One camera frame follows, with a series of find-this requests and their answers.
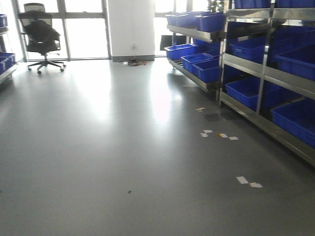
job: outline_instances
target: chair base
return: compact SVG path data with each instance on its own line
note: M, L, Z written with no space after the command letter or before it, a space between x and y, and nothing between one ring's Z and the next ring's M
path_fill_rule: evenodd
M32 70L32 69L31 69L31 66L39 65L39 67L37 68L37 73L38 73L38 74L41 74L40 69L41 69L42 67L44 67L44 66L47 67L48 65L53 65L53 66L59 67L61 72L64 71L65 64L64 64L62 61L48 60L46 55L44 55L44 57L45 57L45 60L39 61L39 62L34 63L34 64L31 64L31 65L28 65L28 69L29 69L29 70Z

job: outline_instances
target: electrical outlet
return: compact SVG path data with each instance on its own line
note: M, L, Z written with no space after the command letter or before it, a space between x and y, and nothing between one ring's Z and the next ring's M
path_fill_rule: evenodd
M131 49L133 49L134 51L136 51L136 50L137 50L137 45L136 45L135 43L132 43L132 44L131 44Z

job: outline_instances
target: mesh chair back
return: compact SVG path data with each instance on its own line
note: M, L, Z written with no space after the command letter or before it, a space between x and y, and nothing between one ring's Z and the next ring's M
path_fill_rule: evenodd
M32 21L35 20L42 20L48 25L53 25L53 15L50 13L45 12L36 12L36 11L30 11L25 13L19 14L19 19L21 20L22 26L28 26L32 23Z
M24 10L25 12L28 12L28 11L46 12L44 4L41 4L41 3L25 3Z

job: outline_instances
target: stainless steel shelving rack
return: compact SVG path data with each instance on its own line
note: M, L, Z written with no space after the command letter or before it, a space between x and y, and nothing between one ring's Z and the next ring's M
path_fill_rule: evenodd
M0 28L0 37L3 37L8 32L8 27L1 27ZM10 78L13 74L13 72L17 69L17 65L13 65L9 69L7 69L5 72L0 74L0 84L5 81L6 79Z
M199 31L197 29L191 29L191 28L183 28L183 27L177 27L177 26L171 26L168 25L167 28L173 32L174 34L182 34L187 37L192 37L196 39L200 39L202 41L212 43L212 42L218 42L222 41L225 37L224 31L217 31L217 32L203 32ZM248 26L241 26L238 28L232 29L229 33L233 37L242 37L246 35L251 35L253 33L259 33L264 32L267 30L267 24L262 25L248 25ZM193 74L189 73L187 70L185 70L182 67L182 61L181 60L168 60L170 64L181 71L184 75L186 75L188 78L190 78L192 81L194 81L197 85L199 85L200 88L202 88L205 92L210 92L214 90L219 89L219 82L213 82L213 83L205 83L201 79L197 78Z
M191 28L183 28L183 27L177 27L177 26L171 26L168 25L167 28L173 32L174 36L179 33L182 35L185 35L187 37L200 39L202 41L212 43L212 42L218 42L221 41L221 39L224 37L223 31L217 31L217 32L203 32L198 31L197 29L191 29ZM194 81L201 89L203 89L205 92L215 91L219 88L219 82L213 82L213 83L205 83L195 75L191 74L189 71L185 70L182 67L182 60L170 60L168 59L170 64L181 71L184 75L186 75L189 79Z
M267 24L266 45L263 64L245 60L231 54L222 55L222 76L220 81L219 104L222 102L243 117L250 120L267 134L298 154L304 160L315 166L315 149L295 138L288 132L273 124L261 114L260 104L263 96L264 81L269 81L286 89L292 90L302 96L315 99L315 81L274 69L267 65L269 42L271 32L279 26L308 26L315 27L315 8L275 8L275 0L271 0L271 7L264 9L231 9L232 1L225 1L226 13L225 34L229 38L227 25L229 22ZM253 111L224 92L223 74L224 66L232 66L260 78L260 90L257 110Z

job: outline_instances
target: white wall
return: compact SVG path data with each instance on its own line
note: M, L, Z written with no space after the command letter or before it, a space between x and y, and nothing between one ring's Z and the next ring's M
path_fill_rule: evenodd
M107 0L107 9L113 57L154 55L154 0Z

